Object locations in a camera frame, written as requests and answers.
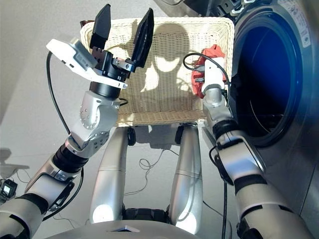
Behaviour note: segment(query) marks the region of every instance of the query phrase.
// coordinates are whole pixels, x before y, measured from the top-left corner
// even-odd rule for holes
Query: red garment
[[[225,54],[221,51],[220,47],[217,45],[213,45],[211,48],[205,48],[202,52],[202,54],[210,57],[225,57]],[[196,63],[196,65],[204,65],[205,64],[205,58],[200,57]],[[193,93],[197,95],[198,97],[204,98],[204,95],[201,92],[201,87],[203,86],[203,82],[195,82],[196,78],[202,78],[204,77],[204,73],[198,72],[198,71],[192,71],[191,73],[191,85],[193,89]]]

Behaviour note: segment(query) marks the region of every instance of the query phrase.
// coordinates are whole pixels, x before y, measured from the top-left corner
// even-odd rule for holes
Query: washing machine drum
[[[256,1],[235,21],[231,107],[258,147],[280,140],[311,97],[317,42],[300,3]]]

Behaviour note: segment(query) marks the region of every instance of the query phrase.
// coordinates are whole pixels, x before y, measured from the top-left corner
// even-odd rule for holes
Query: black cable
[[[58,112],[58,115],[66,129],[66,131],[68,132],[68,134],[70,134],[70,130],[69,130],[69,127],[68,125],[66,124],[62,114],[61,114],[61,111],[59,109],[59,106],[55,100],[55,97],[54,97],[54,93],[53,93],[53,89],[52,89],[52,83],[51,83],[51,74],[50,74],[50,61],[51,61],[51,56],[52,56],[52,52],[49,51],[47,57],[46,57],[46,75],[47,75],[47,78],[48,78],[48,84],[49,84],[49,90],[50,90],[50,94],[51,94],[51,98],[52,98],[52,101],[53,101],[53,104],[54,104],[54,107],[56,109],[56,111]]]
[[[210,158],[210,161],[216,166],[215,160],[213,159],[213,157],[211,156],[212,151],[216,148],[216,146],[212,147],[211,150],[209,151],[208,155]]]
[[[148,182],[149,182],[149,180],[148,180],[148,174],[150,173],[151,169],[159,162],[159,160],[161,159],[162,154],[163,154],[165,151],[167,151],[167,150],[170,151],[170,152],[172,152],[172,153],[174,153],[174,154],[176,154],[177,156],[179,156],[178,153],[175,153],[175,152],[174,152],[173,150],[171,150],[171,149],[163,149],[163,150],[161,151],[160,155],[159,155],[159,158],[158,158],[157,161],[156,161],[155,163],[153,163],[153,164],[151,164],[151,163],[150,163],[147,159],[145,159],[145,158],[141,158],[141,159],[139,160],[139,167],[140,167],[141,169],[143,169],[143,170],[146,171],[145,176],[144,176],[144,178],[145,178],[145,185],[144,185],[143,188],[141,188],[141,189],[139,189],[139,190],[125,193],[125,194],[124,194],[124,197],[125,197],[125,196],[130,196],[130,195],[137,194],[137,193],[143,191],[143,190],[147,187]]]
[[[227,183],[224,181],[224,212],[223,212],[223,229],[221,238],[225,239],[226,235],[226,222],[227,222]]]
[[[212,161],[212,163],[216,166],[215,160],[211,156],[212,151],[216,148],[216,146],[212,147],[209,151],[209,158]],[[226,235],[226,222],[227,222],[227,182],[224,181],[224,212],[223,212],[223,228],[222,228],[222,234],[221,238],[225,239]]]
[[[81,186],[82,186],[82,183],[83,183],[83,178],[84,178],[84,168],[82,168],[82,170],[81,170],[80,183],[79,183],[79,186],[76,189],[75,193],[73,194],[73,196],[65,204],[63,204],[62,207],[60,207],[58,210],[56,210],[53,213],[51,213],[50,215],[44,217],[42,221],[48,220],[49,218],[51,218],[54,215],[58,214],[59,212],[61,212],[66,206],[68,206],[72,202],[72,200],[76,197],[76,195],[79,193],[79,191],[81,189]]]
[[[226,78],[226,82],[227,82],[227,86],[228,86],[228,94],[227,94],[227,107],[228,107],[229,92],[230,92],[230,81],[229,81],[229,78],[228,78],[228,75],[227,75],[225,69],[224,69],[221,65],[219,65],[216,61],[214,61],[213,59],[211,59],[209,56],[206,56],[206,55],[204,55],[204,54],[202,54],[202,53],[198,53],[198,52],[192,52],[192,53],[188,53],[188,54],[184,57],[184,59],[183,59],[183,65],[184,65],[184,67],[185,67],[186,69],[188,69],[188,70],[196,71],[196,68],[191,68],[191,67],[189,67],[189,66],[186,65],[185,60],[186,60],[186,58],[189,57],[189,56],[201,56],[201,57],[204,57],[206,60],[209,60],[209,61],[211,61],[213,64],[215,64],[215,65],[222,71],[222,73],[224,74],[224,76],[225,76],[225,78]]]
[[[211,206],[209,206],[204,200],[203,200],[203,204],[205,206],[207,206],[209,209],[213,210],[215,213],[217,213],[219,216],[221,216],[222,218],[224,218],[224,216],[219,212],[217,211],[216,209],[212,208]],[[233,227],[231,226],[231,222],[227,219],[227,222],[229,223],[229,239],[232,239],[233,238]]]
[[[124,106],[124,105],[129,103],[129,101],[127,99],[124,99],[124,98],[119,98],[119,100],[124,101],[123,103],[120,103],[120,106]]]

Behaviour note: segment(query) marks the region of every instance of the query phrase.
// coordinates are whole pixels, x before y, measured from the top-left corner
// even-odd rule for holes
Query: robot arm
[[[47,48],[62,63],[92,82],[83,98],[80,119],[65,143],[30,180],[24,195],[0,207],[0,239],[32,238],[46,212],[54,212],[63,205],[74,187],[74,178],[108,140],[117,120],[118,96],[127,86],[125,80],[136,67],[145,65],[153,37],[153,10],[149,9],[139,24],[132,59],[113,58],[112,53],[104,50],[110,27],[107,4],[95,19],[92,55],[76,39],[70,43],[53,39],[48,43]]]
[[[303,220],[263,176],[264,165],[226,107],[221,76],[205,79],[202,91],[207,129],[217,143],[215,164],[220,176],[235,186],[242,239],[312,239]]]

